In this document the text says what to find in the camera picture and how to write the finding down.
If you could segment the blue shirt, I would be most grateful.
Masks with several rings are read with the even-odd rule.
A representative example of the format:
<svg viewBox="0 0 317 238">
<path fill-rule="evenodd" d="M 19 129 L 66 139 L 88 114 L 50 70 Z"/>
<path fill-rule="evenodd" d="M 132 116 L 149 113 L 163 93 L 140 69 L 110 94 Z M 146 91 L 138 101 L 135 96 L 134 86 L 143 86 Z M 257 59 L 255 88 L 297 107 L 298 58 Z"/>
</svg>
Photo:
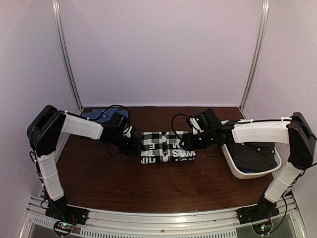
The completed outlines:
<svg viewBox="0 0 317 238">
<path fill-rule="evenodd" d="M 130 118 L 128 111 L 123 108 L 110 108 L 107 110 L 93 109 L 91 112 L 83 113 L 82 116 L 89 120 L 97 121 L 98 123 L 104 123 L 109 121 L 115 112 L 128 119 Z"/>
</svg>

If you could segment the black white checked shirt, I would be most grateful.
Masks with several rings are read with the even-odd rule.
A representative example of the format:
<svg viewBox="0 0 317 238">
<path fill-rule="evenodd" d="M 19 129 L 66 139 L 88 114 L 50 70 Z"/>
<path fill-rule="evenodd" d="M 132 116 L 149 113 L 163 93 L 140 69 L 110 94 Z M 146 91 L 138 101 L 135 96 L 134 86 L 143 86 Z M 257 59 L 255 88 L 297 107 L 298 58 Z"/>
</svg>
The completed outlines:
<svg viewBox="0 0 317 238">
<path fill-rule="evenodd" d="M 159 164 L 167 162 L 192 161 L 195 159 L 194 150 L 184 150 L 180 146 L 181 139 L 188 131 L 159 131 L 142 132 L 141 164 Z"/>
</svg>

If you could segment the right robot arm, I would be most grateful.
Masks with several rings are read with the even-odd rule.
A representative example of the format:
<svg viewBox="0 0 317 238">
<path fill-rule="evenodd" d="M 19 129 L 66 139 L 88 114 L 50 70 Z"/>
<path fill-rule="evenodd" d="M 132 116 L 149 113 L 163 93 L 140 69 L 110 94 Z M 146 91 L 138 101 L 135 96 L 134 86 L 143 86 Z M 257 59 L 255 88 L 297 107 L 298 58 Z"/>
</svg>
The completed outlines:
<svg viewBox="0 0 317 238">
<path fill-rule="evenodd" d="M 192 132 L 181 138 L 181 148 L 199 150 L 216 144 L 221 147 L 232 174 L 238 179 L 258 178 L 275 171 L 275 159 L 280 158 L 276 145 L 289 146 L 287 162 L 277 162 L 278 175 L 254 207 L 254 215 L 259 219 L 270 214 L 296 180 L 315 165 L 317 137 L 299 112 L 278 119 L 221 121 L 213 110 L 207 109 L 189 117 L 187 123 Z"/>
</svg>

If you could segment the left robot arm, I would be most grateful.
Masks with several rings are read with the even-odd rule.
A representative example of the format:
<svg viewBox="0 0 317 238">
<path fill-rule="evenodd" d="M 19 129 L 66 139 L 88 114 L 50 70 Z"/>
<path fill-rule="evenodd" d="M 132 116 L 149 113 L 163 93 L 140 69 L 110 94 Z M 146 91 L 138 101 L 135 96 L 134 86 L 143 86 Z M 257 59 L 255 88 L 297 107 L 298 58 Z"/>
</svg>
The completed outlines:
<svg viewBox="0 0 317 238">
<path fill-rule="evenodd" d="M 30 157 L 36 164 L 38 177 L 49 201 L 48 209 L 60 220 L 71 216 L 71 209 L 61 186 L 55 162 L 55 151 L 61 134 L 77 135 L 114 145 L 120 154 L 135 155 L 144 145 L 130 124 L 130 117 L 115 111 L 109 120 L 101 122 L 102 115 L 95 118 L 76 115 L 46 105 L 27 128 L 31 147 Z"/>
</svg>

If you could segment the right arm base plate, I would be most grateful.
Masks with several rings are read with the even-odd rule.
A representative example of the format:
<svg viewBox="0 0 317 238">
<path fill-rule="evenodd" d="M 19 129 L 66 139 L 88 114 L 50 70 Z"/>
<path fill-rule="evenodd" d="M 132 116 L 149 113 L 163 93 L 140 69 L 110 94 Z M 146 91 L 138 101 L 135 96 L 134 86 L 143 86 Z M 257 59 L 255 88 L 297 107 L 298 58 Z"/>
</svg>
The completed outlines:
<svg viewBox="0 0 317 238">
<path fill-rule="evenodd" d="M 279 215 L 279 210 L 276 204 L 273 206 L 257 204 L 254 206 L 239 208 L 236 212 L 240 224 L 268 220 L 271 216 Z"/>
</svg>

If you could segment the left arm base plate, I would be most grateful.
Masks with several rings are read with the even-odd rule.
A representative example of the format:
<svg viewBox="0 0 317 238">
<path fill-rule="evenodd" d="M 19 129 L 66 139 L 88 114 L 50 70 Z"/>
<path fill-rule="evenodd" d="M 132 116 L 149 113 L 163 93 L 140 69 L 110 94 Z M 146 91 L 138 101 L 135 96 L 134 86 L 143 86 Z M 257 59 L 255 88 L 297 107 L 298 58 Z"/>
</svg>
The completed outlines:
<svg viewBox="0 0 317 238">
<path fill-rule="evenodd" d="M 47 208 L 45 215 L 71 224 L 85 225 L 88 217 L 88 210 L 67 205 L 66 211 L 61 213 L 50 206 Z"/>
</svg>

